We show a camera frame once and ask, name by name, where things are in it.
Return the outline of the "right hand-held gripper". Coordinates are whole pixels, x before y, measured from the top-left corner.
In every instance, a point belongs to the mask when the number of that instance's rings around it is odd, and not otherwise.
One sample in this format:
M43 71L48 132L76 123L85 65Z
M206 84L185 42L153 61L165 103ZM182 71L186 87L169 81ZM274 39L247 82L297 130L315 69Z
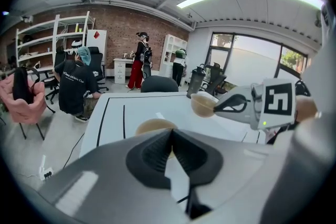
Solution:
M248 102L251 102L251 116ZM295 84L289 79L265 79L261 84L237 86L214 106L217 116L250 123L253 130L272 129L295 121Z

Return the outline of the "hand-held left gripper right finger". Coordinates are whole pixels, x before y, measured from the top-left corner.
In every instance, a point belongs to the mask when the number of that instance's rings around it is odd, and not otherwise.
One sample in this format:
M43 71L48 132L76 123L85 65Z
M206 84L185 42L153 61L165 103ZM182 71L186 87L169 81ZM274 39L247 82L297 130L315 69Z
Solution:
M291 216L288 156L292 135L273 145L174 130L172 147L190 179L174 223L283 223Z

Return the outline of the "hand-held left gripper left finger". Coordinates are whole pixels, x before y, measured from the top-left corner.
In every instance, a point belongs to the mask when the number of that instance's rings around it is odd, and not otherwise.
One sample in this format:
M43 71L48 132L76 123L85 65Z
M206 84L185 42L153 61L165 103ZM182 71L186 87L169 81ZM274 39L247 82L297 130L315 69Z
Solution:
M39 190L39 211L52 223L187 223L168 189L144 186L126 165L150 132L99 146L53 175Z

